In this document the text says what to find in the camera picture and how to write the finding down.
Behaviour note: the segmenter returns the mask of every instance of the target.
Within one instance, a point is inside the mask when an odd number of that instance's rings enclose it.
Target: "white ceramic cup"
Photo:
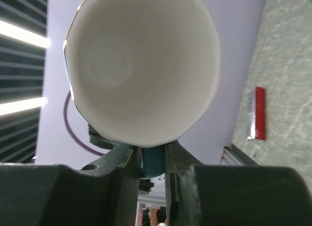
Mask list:
[[[180,138],[219,83],[219,38],[200,0],[85,0],[64,51],[78,111],[140,147]]]

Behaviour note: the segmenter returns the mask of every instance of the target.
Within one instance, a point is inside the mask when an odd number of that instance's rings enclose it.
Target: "white wall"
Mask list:
[[[80,168],[98,158],[82,149],[69,136],[62,110],[69,91],[63,42],[77,7],[83,0],[49,0],[48,37],[42,108],[37,144],[37,163],[63,163]],[[181,139],[195,157],[206,164],[219,164],[223,147],[230,144],[265,0],[203,0],[209,7],[221,39],[221,82],[207,114]],[[79,139],[88,142],[87,123],[72,102],[69,122]]]

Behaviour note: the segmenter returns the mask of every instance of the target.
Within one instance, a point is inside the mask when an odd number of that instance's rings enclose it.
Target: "speckled floor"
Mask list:
[[[266,88],[267,140],[247,141],[247,92]],[[260,165],[289,166],[312,190],[312,3],[266,0],[232,143]]]

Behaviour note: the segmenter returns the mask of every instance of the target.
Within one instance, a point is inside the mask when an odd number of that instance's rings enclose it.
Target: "person's hand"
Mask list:
[[[160,209],[160,207],[151,208],[148,212],[148,216],[150,217],[151,226],[157,226],[158,225],[157,211],[159,209]]]

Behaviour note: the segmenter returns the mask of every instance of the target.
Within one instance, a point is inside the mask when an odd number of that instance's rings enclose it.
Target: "ceiling light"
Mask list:
[[[6,115],[10,113],[21,112],[24,110],[42,107],[48,103],[48,99],[42,98],[32,98],[12,103],[0,104],[0,115]]]
[[[28,30],[24,30],[1,20],[0,34],[43,48],[48,48],[51,44],[48,38],[37,35]]]

